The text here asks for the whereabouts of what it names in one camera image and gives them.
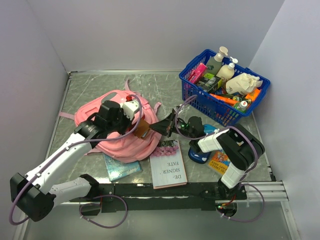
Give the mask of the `brown leather wallet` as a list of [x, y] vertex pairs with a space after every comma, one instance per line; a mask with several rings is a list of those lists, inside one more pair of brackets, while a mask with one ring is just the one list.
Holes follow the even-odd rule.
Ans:
[[134, 135], [139, 139], [145, 139], [147, 137], [148, 132], [150, 131], [150, 124], [141, 119], [137, 128], [134, 131]]

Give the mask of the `pink school backpack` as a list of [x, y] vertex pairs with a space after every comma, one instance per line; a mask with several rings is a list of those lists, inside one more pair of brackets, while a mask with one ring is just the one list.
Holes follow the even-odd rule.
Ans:
[[[138, 92], [131, 91], [128, 85], [128, 80], [125, 81], [124, 90], [111, 90], [104, 95], [86, 103], [81, 106], [76, 113], [70, 114], [60, 112], [59, 116], [71, 119], [75, 125], [78, 126], [81, 122], [85, 121], [91, 114], [98, 112], [100, 105], [106, 100], [112, 100], [116, 103], [123, 103], [126, 101], [126, 97], [131, 94], [135, 94], [140, 99], [142, 104], [142, 117], [149, 124], [158, 122], [157, 111], [162, 105], [161, 102], [157, 102], [154, 107], [150, 105], [148, 100], [140, 95]], [[128, 136], [114, 140], [114, 141], [102, 141], [89, 153], [104, 153], [107, 156], [118, 160], [122, 163], [132, 163], [135, 161], [141, 161], [146, 159], [157, 147], [161, 139], [160, 133], [153, 130], [149, 130], [145, 139], [138, 138], [134, 135], [134, 132]]]

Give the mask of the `white book pink flowers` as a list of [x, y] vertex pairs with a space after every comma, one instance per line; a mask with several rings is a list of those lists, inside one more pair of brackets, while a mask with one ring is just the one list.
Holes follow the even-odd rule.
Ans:
[[149, 156], [154, 189], [187, 184], [187, 174], [180, 144], [177, 140], [160, 141]]

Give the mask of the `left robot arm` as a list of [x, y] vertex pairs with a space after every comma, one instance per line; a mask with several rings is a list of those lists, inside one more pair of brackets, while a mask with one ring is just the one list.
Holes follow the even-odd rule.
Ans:
[[99, 182], [89, 174], [62, 184], [56, 184], [56, 181], [100, 142], [107, 141], [109, 134], [117, 132], [121, 138], [130, 134], [135, 114], [141, 112], [137, 99], [123, 103], [104, 101], [98, 112], [81, 122], [43, 163], [25, 175], [16, 173], [10, 179], [13, 206], [22, 210], [28, 219], [38, 222], [61, 203], [78, 198], [95, 200], [99, 195]]

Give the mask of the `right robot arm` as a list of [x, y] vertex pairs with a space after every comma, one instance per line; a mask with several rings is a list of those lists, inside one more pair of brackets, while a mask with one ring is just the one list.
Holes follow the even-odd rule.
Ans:
[[230, 199], [236, 194], [242, 180], [265, 153], [263, 144], [240, 124], [223, 129], [213, 127], [208, 132], [201, 117], [192, 116], [185, 122], [175, 109], [165, 119], [149, 127], [165, 137], [175, 133], [188, 139], [188, 157], [198, 164], [205, 164], [212, 152], [224, 153], [229, 165], [217, 182], [218, 193], [223, 199]]

